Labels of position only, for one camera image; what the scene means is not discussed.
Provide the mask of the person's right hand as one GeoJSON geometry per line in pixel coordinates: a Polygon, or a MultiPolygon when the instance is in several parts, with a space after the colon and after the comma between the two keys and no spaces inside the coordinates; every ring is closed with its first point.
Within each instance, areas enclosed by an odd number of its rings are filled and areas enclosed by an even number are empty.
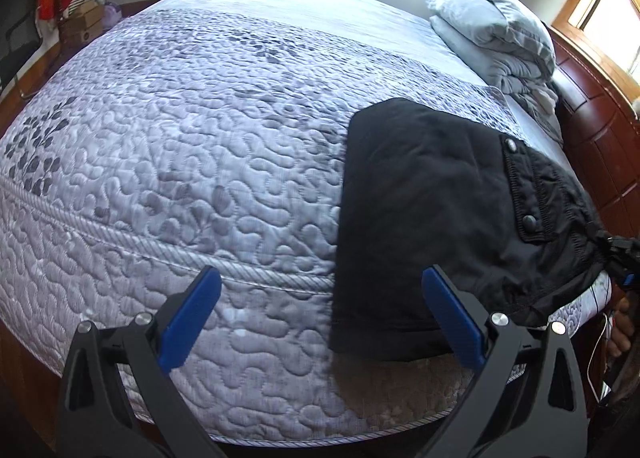
{"type": "Polygon", "coordinates": [[[606,354],[615,360],[631,348],[630,338],[634,335],[634,323],[629,317],[630,303],[623,296],[613,308],[613,326],[611,337],[606,344],[606,354]]]}

